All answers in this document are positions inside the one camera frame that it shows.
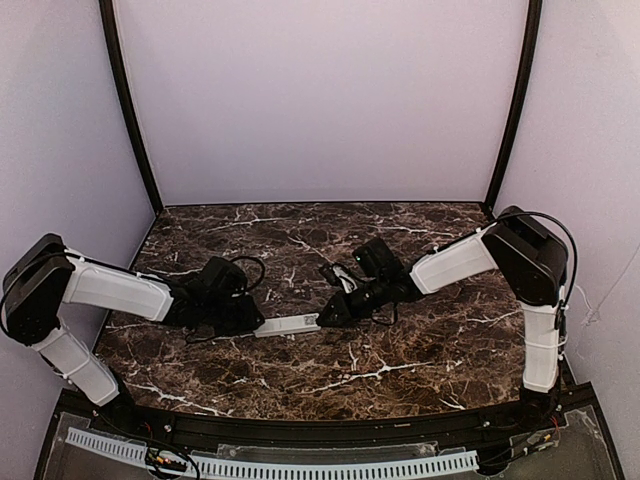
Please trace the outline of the white remote control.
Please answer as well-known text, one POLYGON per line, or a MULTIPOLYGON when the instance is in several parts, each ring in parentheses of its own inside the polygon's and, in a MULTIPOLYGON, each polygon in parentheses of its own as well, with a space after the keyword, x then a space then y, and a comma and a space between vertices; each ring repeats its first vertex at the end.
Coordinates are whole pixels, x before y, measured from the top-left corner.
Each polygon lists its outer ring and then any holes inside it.
POLYGON ((316 332, 321 329, 317 324, 318 313, 294 315, 266 319, 253 334, 257 338, 279 335, 292 335, 316 332))

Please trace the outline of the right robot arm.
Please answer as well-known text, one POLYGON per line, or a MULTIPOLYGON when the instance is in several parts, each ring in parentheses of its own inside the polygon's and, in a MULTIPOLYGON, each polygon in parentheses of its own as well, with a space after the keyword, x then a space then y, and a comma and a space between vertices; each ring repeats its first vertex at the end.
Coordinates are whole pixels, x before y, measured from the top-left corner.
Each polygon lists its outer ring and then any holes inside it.
POLYGON ((361 277, 341 264, 321 269, 338 290, 319 314, 319 326, 350 327, 387 305, 417 302, 451 285, 496 274, 524 315, 522 390, 542 396, 556 388, 566 340, 565 312, 578 270, 577 243, 558 219, 511 206, 410 264, 380 237, 356 248, 352 256, 361 277))

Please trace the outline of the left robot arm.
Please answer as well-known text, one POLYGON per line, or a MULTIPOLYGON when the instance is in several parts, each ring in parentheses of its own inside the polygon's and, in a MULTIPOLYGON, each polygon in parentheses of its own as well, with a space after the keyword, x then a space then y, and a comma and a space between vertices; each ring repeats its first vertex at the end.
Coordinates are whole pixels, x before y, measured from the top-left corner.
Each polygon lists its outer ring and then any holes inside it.
POLYGON ((218 336, 253 332, 265 318, 250 292, 253 284, 236 261, 211 258, 191 279, 172 281, 88 258, 54 233, 42 236, 8 271, 2 283, 1 330, 30 347, 103 407, 125 397, 116 375, 59 318, 62 304, 128 313, 150 322, 218 336))

